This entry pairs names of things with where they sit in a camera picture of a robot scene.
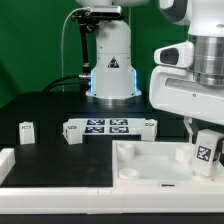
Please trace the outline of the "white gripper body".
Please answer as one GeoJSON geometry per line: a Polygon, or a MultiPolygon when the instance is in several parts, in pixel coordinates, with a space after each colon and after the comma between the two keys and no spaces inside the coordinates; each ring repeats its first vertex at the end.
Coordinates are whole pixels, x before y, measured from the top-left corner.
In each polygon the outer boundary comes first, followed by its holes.
{"type": "Polygon", "coordinates": [[[224,125],[224,88],[201,85],[187,69],[157,66],[149,87],[156,109],[224,125]]]}

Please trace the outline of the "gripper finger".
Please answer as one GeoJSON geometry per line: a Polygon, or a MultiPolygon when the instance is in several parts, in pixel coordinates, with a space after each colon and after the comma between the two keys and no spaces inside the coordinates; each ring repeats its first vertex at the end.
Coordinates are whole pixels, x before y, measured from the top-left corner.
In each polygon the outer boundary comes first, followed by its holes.
{"type": "Polygon", "coordinates": [[[217,159],[224,164],[224,138],[218,140],[216,147],[217,159]]]}
{"type": "Polygon", "coordinates": [[[196,121],[193,118],[185,117],[183,123],[189,135],[188,140],[190,143],[192,143],[193,135],[198,132],[198,126],[196,124],[196,121]]]}

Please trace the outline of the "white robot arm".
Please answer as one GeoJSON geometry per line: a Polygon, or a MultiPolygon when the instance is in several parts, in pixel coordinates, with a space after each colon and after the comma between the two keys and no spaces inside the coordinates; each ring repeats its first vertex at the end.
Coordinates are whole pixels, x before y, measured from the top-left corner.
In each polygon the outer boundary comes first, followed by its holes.
{"type": "MultiPolygon", "coordinates": [[[[76,0],[81,19],[97,29],[97,64],[87,96],[113,102],[140,94],[131,67],[130,28],[121,20],[123,6],[150,0],[76,0]]],[[[224,0],[159,0],[174,24],[187,25],[188,39],[155,51],[149,100],[163,111],[224,126],[224,0]]]]}

